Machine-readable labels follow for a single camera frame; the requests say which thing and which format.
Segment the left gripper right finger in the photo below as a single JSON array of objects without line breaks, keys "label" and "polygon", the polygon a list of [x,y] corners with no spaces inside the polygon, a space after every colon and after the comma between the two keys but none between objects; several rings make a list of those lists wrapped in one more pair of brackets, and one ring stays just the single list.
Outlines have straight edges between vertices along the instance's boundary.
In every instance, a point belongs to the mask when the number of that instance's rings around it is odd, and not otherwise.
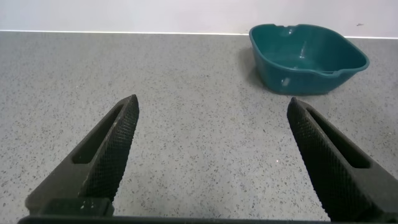
[{"label": "left gripper right finger", "polygon": [[287,118],[313,188],[333,222],[397,221],[397,179],[309,104]]}]

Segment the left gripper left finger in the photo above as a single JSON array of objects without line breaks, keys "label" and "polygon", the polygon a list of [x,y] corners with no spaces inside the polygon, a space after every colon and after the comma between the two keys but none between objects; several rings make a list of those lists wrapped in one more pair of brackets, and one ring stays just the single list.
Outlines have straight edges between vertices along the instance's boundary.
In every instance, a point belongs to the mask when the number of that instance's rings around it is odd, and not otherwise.
[{"label": "left gripper left finger", "polygon": [[117,102],[25,200],[31,215],[53,199],[114,200],[139,119],[139,102],[131,95]]}]

